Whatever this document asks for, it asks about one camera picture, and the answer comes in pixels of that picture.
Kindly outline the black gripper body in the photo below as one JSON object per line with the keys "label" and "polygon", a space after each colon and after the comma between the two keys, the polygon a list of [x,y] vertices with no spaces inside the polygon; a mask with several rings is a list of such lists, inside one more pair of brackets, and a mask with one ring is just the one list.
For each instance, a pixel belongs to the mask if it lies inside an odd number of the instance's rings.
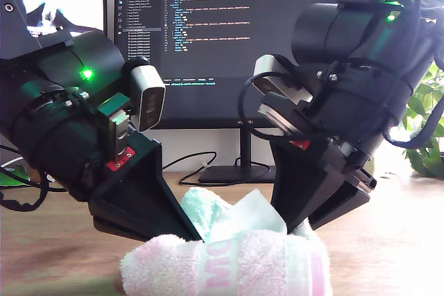
{"label": "black gripper body", "polygon": [[272,143],[291,143],[306,150],[314,141],[329,141],[344,154],[345,179],[361,169],[382,141],[387,115],[377,112],[379,90],[359,85],[356,77],[323,79],[321,64],[298,67],[288,60],[259,60],[259,112],[279,127]]}
{"label": "black gripper body", "polygon": [[[78,92],[11,88],[6,91],[6,133],[33,168],[52,175],[77,201],[88,202],[104,168],[118,169],[113,166],[110,117],[132,105],[123,94],[92,109]],[[129,139],[146,138],[127,135],[126,147],[132,150]]]}

